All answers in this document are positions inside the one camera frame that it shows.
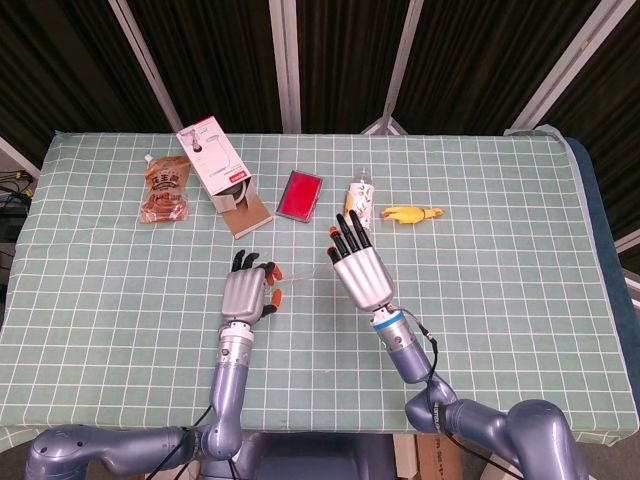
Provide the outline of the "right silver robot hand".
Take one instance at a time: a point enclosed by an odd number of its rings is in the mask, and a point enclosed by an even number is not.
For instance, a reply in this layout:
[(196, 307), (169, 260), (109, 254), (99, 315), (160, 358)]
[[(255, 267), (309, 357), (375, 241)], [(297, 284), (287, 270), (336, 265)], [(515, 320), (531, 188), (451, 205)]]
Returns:
[(333, 244), (327, 255), (356, 307), (374, 312), (391, 302), (394, 283), (356, 212), (349, 210), (347, 216), (350, 221), (336, 214), (337, 225), (329, 229)]

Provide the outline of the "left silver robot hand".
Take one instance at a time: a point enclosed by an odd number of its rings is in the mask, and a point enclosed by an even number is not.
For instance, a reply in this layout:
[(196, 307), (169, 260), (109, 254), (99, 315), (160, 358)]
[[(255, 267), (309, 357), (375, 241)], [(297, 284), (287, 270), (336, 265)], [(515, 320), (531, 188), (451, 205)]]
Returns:
[(283, 279), (282, 272), (272, 261), (255, 265), (258, 257), (258, 253), (246, 254), (244, 249), (235, 254), (223, 292), (221, 315), (225, 323), (255, 325), (279, 310), (281, 289), (276, 288), (268, 302), (265, 295), (268, 287)]

